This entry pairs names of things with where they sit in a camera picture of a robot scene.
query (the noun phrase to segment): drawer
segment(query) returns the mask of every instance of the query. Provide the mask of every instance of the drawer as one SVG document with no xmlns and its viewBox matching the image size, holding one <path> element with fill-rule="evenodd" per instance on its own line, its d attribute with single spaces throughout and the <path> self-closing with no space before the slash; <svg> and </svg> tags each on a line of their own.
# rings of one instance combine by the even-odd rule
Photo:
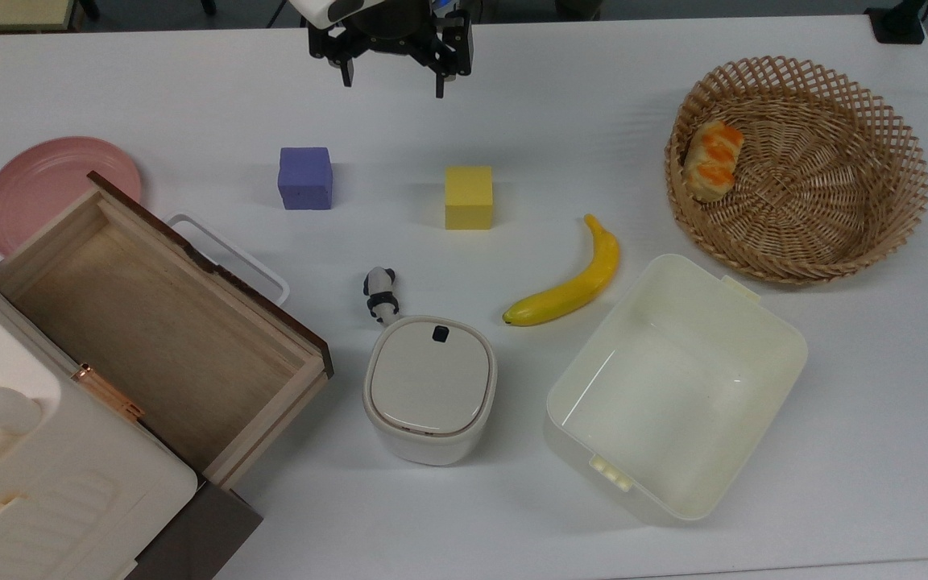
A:
<svg viewBox="0 0 928 580">
<path fill-rule="evenodd" d="M 332 374 L 323 339 L 97 173 L 0 262 L 0 293 L 221 489 Z"/>
</svg>

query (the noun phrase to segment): woven basket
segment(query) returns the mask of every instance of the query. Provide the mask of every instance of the woven basket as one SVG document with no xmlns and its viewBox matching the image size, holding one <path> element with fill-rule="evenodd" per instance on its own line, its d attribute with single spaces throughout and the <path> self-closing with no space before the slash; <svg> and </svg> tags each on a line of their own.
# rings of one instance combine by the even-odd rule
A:
<svg viewBox="0 0 928 580">
<path fill-rule="evenodd" d="M 712 118 L 746 139 L 733 190 L 700 203 L 682 163 Z M 784 56 L 707 74 L 678 110 L 665 154 L 678 225 L 711 256 L 771 282 L 828 282 L 869 267 L 906 242 L 928 201 L 912 128 L 843 74 Z"/>
</svg>

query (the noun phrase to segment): toy panda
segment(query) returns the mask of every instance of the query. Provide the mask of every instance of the toy panda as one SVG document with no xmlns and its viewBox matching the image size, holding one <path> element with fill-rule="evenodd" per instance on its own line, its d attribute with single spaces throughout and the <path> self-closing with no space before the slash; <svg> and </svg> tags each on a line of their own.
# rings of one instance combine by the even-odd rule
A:
<svg viewBox="0 0 928 580">
<path fill-rule="evenodd" d="M 393 295 L 393 282 L 396 272 L 391 268 L 375 267 L 364 279 L 364 295 L 367 296 L 367 308 L 371 318 L 382 326 L 389 326 L 400 319 L 399 301 Z"/>
</svg>

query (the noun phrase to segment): bread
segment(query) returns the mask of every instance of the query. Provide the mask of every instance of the bread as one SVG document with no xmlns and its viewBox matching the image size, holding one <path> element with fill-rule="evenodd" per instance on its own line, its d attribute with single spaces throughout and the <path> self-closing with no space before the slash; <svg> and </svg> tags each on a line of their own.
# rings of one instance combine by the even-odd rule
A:
<svg viewBox="0 0 928 580">
<path fill-rule="evenodd" d="M 693 134 L 682 179 L 697 201 L 718 201 L 729 193 L 736 179 L 736 158 L 744 135 L 722 121 L 709 121 Z"/>
</svg>

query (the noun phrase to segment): foam block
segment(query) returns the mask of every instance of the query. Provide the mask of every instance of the foam block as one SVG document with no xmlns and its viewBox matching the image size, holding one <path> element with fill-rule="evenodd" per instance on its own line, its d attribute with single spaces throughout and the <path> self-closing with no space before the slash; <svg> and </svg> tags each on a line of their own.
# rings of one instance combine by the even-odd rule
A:
<svg viewBox="0 0 928 580">
<path fill-rule="evenodd" d="M 493 227 L 493 168 L 446 168 L 446 229 Z"/>
<path fill-rule="evenodd" d="M 327 147 L 281 147 L 277 191 L 285 209 L 332 209 Z"/>
</svg>

